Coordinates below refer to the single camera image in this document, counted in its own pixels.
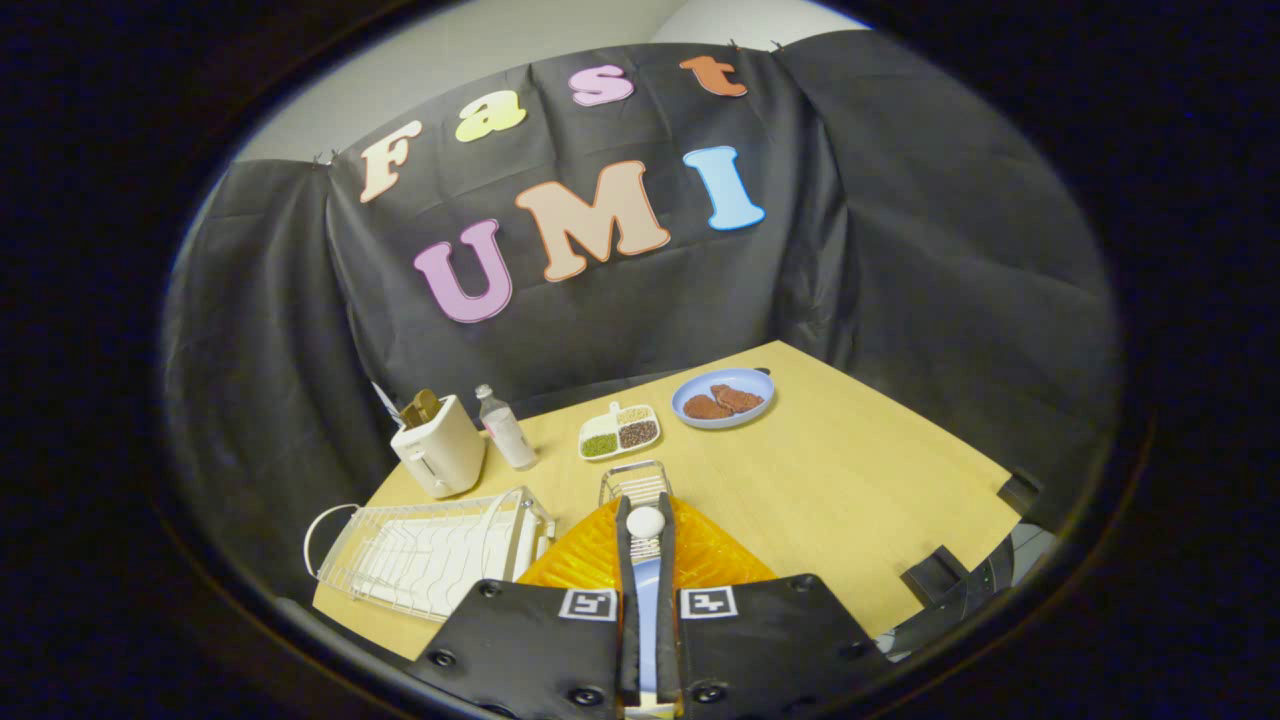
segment white wire rack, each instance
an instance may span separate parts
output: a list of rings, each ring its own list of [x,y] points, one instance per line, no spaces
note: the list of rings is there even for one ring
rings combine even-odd
[[[631,500],[631,509],[645,505],[658,505],[662,493],[671,495],[671,482],[667,480],[667,470],[657,460],[641,460],[630,465],[609,468],[600,478],[600,497],[598,505],[612,502],[627,496]],[[631,538],[631,561],[649,560],[662,556],[659,538],[641,539]]]
[[[320,570],[311,533],[355,507]],[[302,541],[307,573],[353,598],[443,621],[481,579],[513,580],[556,537],[556,520],[526,487],[494,497],[321,512]]]

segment peach letter m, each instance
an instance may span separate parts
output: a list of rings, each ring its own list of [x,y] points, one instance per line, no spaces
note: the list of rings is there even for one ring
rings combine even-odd
[[[529,210],[547,247],[550,282],[571,278],[586,269],[586,259],[573,252],[570,240],[604,263],[609,259],[613,225],[618,227],[618,252],[639,255],[662,247],[671,233],[658,224],[644,192],[644,163],[626,160],[607,165],[595,183],[595,202],[558,182],[544,182],[516,196],[516,206]]]

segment table top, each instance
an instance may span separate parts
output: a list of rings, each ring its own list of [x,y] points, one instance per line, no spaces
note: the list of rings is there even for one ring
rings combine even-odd
[[[724,430],[685,425],[671,410],[686,380],[722,368],[768,368],[776,393],[759,419]],[[637,452],[590,462],[577,455],[579,427],[608,411],[648,404],[662,437]],[[900,577],[940,544],[974,569],[1018,514],[996,493],[1009,471],[929,420],[782,342],[521,420],[538,464],[512,469],[486,441],[480,480],[445,501],[527,486],[563,537],[596,507],[611,466],[660,460],[677,497],[732,534],[780,577],[814,573],[876,637],[922,610]],[[367,506],[435,502],[402,466]],[[357,634],[416,660],[439,623],[353,600],[319,584],[316,610]]]

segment cooked steak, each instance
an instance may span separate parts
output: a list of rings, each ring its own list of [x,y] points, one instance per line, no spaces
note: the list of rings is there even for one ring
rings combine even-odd
[[[716,396],[717,405],[728,407],[733,413],[746,413],[751,407],[764,402],[759,395],[733,389],[728,386],[712,386],[712,395]]]
[[[732,414],[732,410],[717,405],[714,400],[707,397],[705,395],[695,395],[689,398],[689,402],[685,404],[685,415],[698,418],[699,420],[719,420],[722,418],[728,418]]]

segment letter u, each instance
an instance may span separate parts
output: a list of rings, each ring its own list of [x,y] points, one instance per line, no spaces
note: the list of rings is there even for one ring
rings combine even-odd
[[[493,318],[511,301],[511,273],[498,250],[498,220],[483,220],[462,231],[458,237],[470,245],[480,258],[480,268],[489,281],[484,295],[470,296],[462,292],[458,275],[449,264],[453,249],[448,242],[438,242],[413,259],[413,266],[426,277],[431,295],[444,314],[460,323],[479,323]]]

